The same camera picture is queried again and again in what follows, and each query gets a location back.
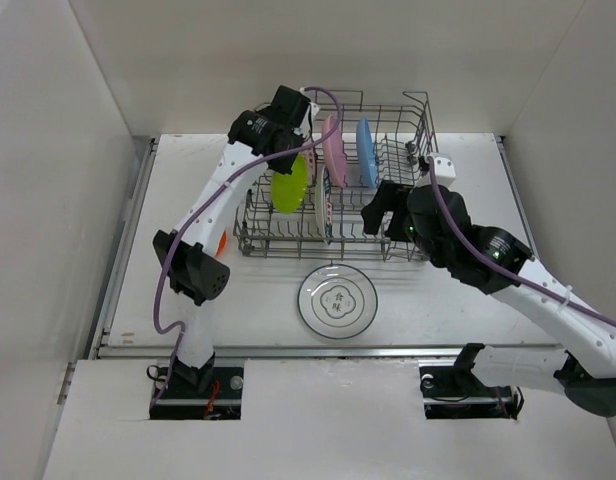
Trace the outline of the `blue plastic plate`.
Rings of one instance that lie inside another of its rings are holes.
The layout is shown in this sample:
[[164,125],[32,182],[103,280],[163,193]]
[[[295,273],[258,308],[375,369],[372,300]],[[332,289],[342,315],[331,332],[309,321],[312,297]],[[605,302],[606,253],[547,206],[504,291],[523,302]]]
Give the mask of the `blue plastic plate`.
[[361,118],[356,126],[356,150],[363,184],[369,188],[376,188],[378,171],[374,143],[365,117]]

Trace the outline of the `pink plastic plate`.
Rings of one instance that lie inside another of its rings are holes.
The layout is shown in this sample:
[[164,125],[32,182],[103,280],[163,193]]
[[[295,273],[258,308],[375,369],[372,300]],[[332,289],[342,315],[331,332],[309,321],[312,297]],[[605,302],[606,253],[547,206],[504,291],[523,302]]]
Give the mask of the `pink plastic plate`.
[[329,115],[322,124],[322,135],[334,130],[331,136],[322,143],[324,163],[329,171],[331,181],[335,186],[347,186],[347,155],[344,149],[342,132],[336,124],[336,117]]

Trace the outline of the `white plate green lettered rim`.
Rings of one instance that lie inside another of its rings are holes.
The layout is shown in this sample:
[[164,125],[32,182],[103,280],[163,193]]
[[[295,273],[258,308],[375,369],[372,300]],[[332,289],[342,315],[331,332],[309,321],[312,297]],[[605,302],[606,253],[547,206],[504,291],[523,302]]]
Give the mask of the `white plate green lettered rim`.
[[326,245],[332,243],[332,183],[325,165],[320,166],[315,185],[315,215],[317,230]]

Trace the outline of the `lime green plastic plate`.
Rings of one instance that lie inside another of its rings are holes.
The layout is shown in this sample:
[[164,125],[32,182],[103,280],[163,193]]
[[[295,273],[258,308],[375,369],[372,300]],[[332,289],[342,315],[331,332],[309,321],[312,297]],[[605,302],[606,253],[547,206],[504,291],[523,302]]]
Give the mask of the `lime green plastic plate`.
[[273,207],[282,214],[292,214],[303,203],[309,183],[306,157],[298,154],[290,174],[275,172],[272,176],[270,194]]

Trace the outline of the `grey wire dish rack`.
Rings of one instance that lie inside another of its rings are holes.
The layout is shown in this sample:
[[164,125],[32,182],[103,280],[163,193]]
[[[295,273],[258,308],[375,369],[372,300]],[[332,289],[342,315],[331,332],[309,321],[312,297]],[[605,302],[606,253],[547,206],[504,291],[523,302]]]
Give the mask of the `grey wire dish rack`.
[[279,213],[272,204],[272,172],[265,172],[249,189],[238,207],[233,235],[247,257],[319,259],[331,261],[411,261],[421,257],[408,243],[384,234],[391,216],[384,215],[378,235],[363,231],[362,208],[374,197],[365,186],[356,150],[356,126],[365,117],[374,143],[378,180],[414,185],[420,178],[418,160],[437,146],[429,99],[424,92],[407,92],[398,103],[372,103],[360,90],[337,90],[336,100],[311,93],[320,107],[313,124],[315,134],[329,115],[342,116],[340,129],[347,155],[347,186],[332,181],[332,234],[326,245],[317,230],[315,185],[308,188],[302,205],[292,214]]

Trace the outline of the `white plate blue line pattern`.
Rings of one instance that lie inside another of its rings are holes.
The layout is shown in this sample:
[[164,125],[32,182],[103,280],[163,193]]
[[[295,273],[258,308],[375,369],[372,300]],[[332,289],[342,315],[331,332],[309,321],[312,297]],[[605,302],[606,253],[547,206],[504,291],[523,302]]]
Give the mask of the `white plate blue line pattern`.
[[370,278],[358,268],[325,265],[312,271],[297,294],[303,323],[329,340],[347,340],[366,331],[378,311],[378,293]]

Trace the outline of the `orange plastic plate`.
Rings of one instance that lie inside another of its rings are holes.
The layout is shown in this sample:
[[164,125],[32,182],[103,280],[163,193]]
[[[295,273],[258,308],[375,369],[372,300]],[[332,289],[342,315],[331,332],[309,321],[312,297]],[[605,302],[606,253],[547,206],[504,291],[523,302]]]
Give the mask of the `orange plastic plate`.
[[222,253],[224,252],[226,248],[226,244],[227,244],[227,238],[228,238],[228,232],[224,230],[217,244],[217,248],[214,254],[215,257],[221,256]]

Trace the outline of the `white plate red pattern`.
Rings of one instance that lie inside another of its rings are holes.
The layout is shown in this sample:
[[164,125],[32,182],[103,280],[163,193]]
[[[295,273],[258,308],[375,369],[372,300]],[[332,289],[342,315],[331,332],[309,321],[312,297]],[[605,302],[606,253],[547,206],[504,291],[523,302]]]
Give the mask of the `white plate red pattern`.
[[317,179],[317,154],[314,147],[308,148],[307,144],[303,145],[302,151],[299,153],[303,157],[304,163],[308,172],[308,182],[313,186]]

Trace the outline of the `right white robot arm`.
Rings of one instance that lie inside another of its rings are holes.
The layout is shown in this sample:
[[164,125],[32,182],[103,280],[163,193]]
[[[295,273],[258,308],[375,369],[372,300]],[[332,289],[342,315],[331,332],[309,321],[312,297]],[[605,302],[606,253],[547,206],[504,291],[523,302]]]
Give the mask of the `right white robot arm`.
[[597,416],[616,416],[616,327],[594,320],[523,242],[472,223],[462,196],[444,186],[384,180],[362,209],[365,232],[377,233],[386,213],[390,239],[415,244],[434,267],[513,308],[558,343],[521,350],[468,343],[451,369],[458,391],[525,386],[562,394]]

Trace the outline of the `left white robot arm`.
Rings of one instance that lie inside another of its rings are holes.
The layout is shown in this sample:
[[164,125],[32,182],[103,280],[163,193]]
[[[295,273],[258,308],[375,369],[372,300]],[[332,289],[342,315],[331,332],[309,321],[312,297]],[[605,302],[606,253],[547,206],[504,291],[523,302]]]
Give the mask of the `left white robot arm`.
[[177,380],[189,396],[201,396],[211,387],[215,357],[211,323],[182,312],[163,326],[164,291],[171,289],[196,307],[223,292],[230,269],[217,256],[238,205],[267,169],[291,173],[318,110],[302,90],[280,86],[268,105],[243,111],[233,121],[218,164],[189,213],[173,230],[160,230],[153,238],[161,265],[153,326],[161,335],[179,331],[166,378]]

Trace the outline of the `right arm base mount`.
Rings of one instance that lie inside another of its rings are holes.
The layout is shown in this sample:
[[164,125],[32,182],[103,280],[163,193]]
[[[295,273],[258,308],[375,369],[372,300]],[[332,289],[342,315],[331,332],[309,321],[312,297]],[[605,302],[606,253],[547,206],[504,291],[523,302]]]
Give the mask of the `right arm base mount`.
[[419,374],[427,420],[516,421],[525,404],[519,388],[486,387],[471,373],[451,365],[424,365]]

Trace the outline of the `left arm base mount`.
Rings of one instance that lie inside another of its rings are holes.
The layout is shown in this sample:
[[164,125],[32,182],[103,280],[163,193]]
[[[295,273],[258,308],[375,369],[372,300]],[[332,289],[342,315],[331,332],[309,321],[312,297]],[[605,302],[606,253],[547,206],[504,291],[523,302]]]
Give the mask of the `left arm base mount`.
[[177,361],[170,377],[168,365],[149,365],[152,382],[151,420],[240,420],[245,383],[243,361],[213,357],[199,371],[187,372]]

